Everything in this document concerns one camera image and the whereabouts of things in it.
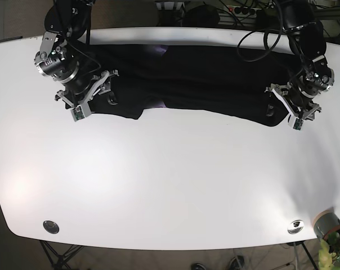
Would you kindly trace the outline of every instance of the shoe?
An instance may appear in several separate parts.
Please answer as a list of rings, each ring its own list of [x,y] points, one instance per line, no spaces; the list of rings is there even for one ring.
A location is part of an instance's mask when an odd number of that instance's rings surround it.
[[[242,270],[245,266],[245,259],[243,256],[238,256],[238,259],[236,257],[232,258],[229,262],[229,266],[226,270]]]
[[[206,267],[200,263],[193,263],[191,265],[191,270],[206,270]]]

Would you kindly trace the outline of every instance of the black cloth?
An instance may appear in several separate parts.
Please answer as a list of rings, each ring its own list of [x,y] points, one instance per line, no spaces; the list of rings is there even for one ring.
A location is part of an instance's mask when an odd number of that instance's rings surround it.
[[[86,50],[83,43],[77,46]],[[90,46],[87,51],[96,55],[103,70],[117,69],[120,75],[111,80],[118,105],[96,96],[90,102],[92,112],[132,119],[138,119],[149,102],[161,100],[168,108],[207,110],[272,127],[288,112],[264,91],[289,79],[273,57],[293,70],[301,67],[297,57],[282,53],[244,62],[232,47],[128,44]],[[247,57],[262,52],[243,49]],[[267,116],[269,105],[274,107],[272,116]]]

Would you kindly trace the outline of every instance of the table surface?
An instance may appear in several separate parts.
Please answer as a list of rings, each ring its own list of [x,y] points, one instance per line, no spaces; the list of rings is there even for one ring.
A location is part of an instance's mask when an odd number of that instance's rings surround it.
[[[93,31],[92,42],[233,46],[245,33],[107,29]],[[107,248],[224,249],[312,239],[314,216],[334,207],[340,217],[340,46],[326,52],[335,86],[316,98],[323,112],[298,132],[286,120],[269,128],[171,109],[75,123],[53,100],[63,87],[33,64],[40,44],[0,44],[0,205],[14,234]],[[261,44],[256,33],[245,45]],[[289,51],[286,37],[277,50]],[[290,235],[297,219],[305,227]],[[60,232],[46,232],[46,220]]]

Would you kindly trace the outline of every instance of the potted plant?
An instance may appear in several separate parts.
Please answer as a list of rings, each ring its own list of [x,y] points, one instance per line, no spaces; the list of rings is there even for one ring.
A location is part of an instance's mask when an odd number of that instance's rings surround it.
[[[320,239],[320,270],[340,270],[340,219],[332,210],[314,220],[314,232]]]

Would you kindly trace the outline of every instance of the gray pot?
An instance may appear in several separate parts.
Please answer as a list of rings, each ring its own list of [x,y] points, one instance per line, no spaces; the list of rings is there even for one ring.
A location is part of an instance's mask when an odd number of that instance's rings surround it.
[[[313,224],[316,236],[325,241],[328,239],[330,233],[340,233],[340,219],[331,210],[320,213],[315,218]]]

